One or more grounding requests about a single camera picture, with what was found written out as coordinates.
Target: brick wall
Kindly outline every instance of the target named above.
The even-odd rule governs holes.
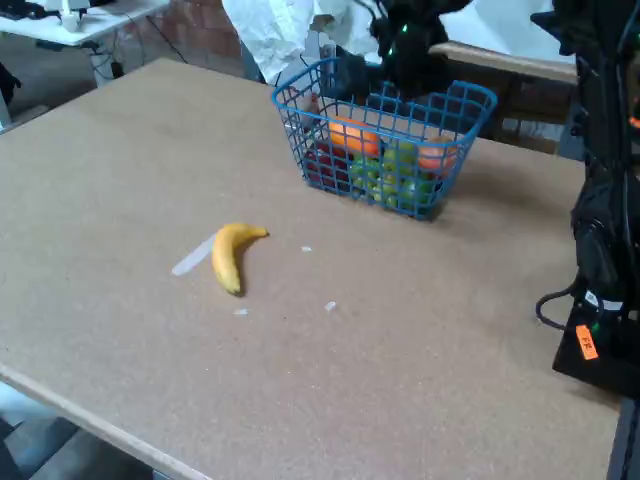
[[[238,36],[221,0],[172,0],[169,9],[152,20],[185,55],[196,52],[240,58]],[[140,22],[138,27],[145,44],[164,41],[149,22]],[[125,31],[135,39],[132,26]]]

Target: banana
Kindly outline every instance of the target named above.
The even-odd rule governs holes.
[[[227,292],[233,295],[240,293],[240,274],[235,261],[236,247],[252,238],[267,235],[269,232],[265,228],[246,223],[231,223],[218,230],[213,241],[211,260],[216,278]]]

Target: cable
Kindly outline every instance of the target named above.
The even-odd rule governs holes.
[[[575,280],[571,283],[571,285],[569,285],[564,290],[560,290],[559,292],[548,293],[547,295],[544,295],[542,298],[540,298],[540,300],[536,302],[536,317],[538,318],[538,320],[540,320],[542,323],[544,323],[548,327],[564,331],[565,329],[564,325],[558,322],[554,322],[553,320],[545,317],[542,314],[542,307],[551,300],[555,300],[556,298],[562,298],[566,295],[569,295],[576,289],[577,286],[578,286],[578,276],[576,276]]]
[[[175,45],[174,45],[173,43],[171,43],[171,40],[169,40],[169,39],[166,37],[166,35],[165,35],[164,33],[162,33],[162,30],[160,30],[160,29],[158,28],[158,26],[157,26],[155,23],[153,23],[153,21],[151,20],[151,18],[147,17],[147,20],[149,21],[149,23],[151,24],[151,26],[152,26],[153,28],[155,28],[155,29],[156,29],[156,31],[158,32],[158,34],[160,34],[160,36],[164,39],[164,41],[165,41],[165,42],[167,42],[167,44],[171,47],[171,49],[172,49],[174,52],[176,52],[176,54],[180,57],[180,59],[181,59],[184,63],[186,63],[187,65],[189,65],[189,62],[187,62],[187,61],[185,60],[185,58],[184,58],[184,57],[182,56],[182,54],[180,53],[180,50],[178,50],[178,49],[175,47]]]
[[[369,5],[367,5],[366,3],[364,3],[362,0],[353,0],[355,3],[357,3],[358,5],[360,5],[361,7],[366,8],[367,10],[369,10],[369,13],[371,14],[371,19],[375,20],[376,19],[376,14],[373,11],[373,8],[371,8]]]
[[[108,62],[110,62],[111,60],[113,60],[113,55],[116,52],[116,48],[118,45],[118,32],[115,32],[113,34],[113,43],[111,44],[111,51],[108,53],[99,53],[96,49],[93,49],[93,54],[91,55],[93,56],[102,56],[102,55],[107,55],[107,58],[105,58],[102,63],[98,64],[98,65],[93,65],[91,64],[91,68],[93,69],[93,71],[95,73],[97,73],[98,75],[100,75],[104,80],[114,80],[113,77],[107,77],[105,76],[99,69],[104,67]]]
[[[129,20],[131,20],[131,24],[136,29],[136,36],[138,37],[138,44],[140,45],[140,56],[142,57],[140,59],[140,63],[142,65],[145,65],[147,63],[147,52],[144,49],[144,42],[142,41],[142,35],[140,34],[140,27],[138,27],[138,24],[133,18],[131,18],[131,16],[127,12],[122,13],[125,14]]]

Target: orange tag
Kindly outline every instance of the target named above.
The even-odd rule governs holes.
[[[578,343],[582,349],[582,356],[585,360],[593,360],[598,358],[598,352],[596,351],[596,345],[591,338],[591,332],[585,325],[578,325],[576,327],[576,336],[578,337]]]

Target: table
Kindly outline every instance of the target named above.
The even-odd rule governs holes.
[[[473,47],[458,42],[446,42],[435,45],[432,53],[444,53],[449,59],[463,63],[471,63],[481,67],[495,68],[507,72],[530,77],[544,78],[558,82],[576,84],[578,76],[575,63],[533,60]]]
[[[418,222],[307,187],[267,86],[170,61],[0,158],[0,379],[172,478],[604,478],[617,404],[533,318],[576,162],[478,140]],[[245,297],[171,274],[232,221],[271,232]]]
[[[62,27],[57,17],[41,20],[22,19],[18,21],[0,17],[0,32],[13,33],[24,37],[47,42],[80,47],[90,40],[100,40],[142,17],[148,17],[169,8],[170,0],[120,0],[104,7],[90,8],[80,24],[80,30],[69,32]],[[101,86],[105,78],[111,77],[111,64],[108,55],[91,55],[96,84]],[[0,95],[0,132],[11,122],[7,106]]]

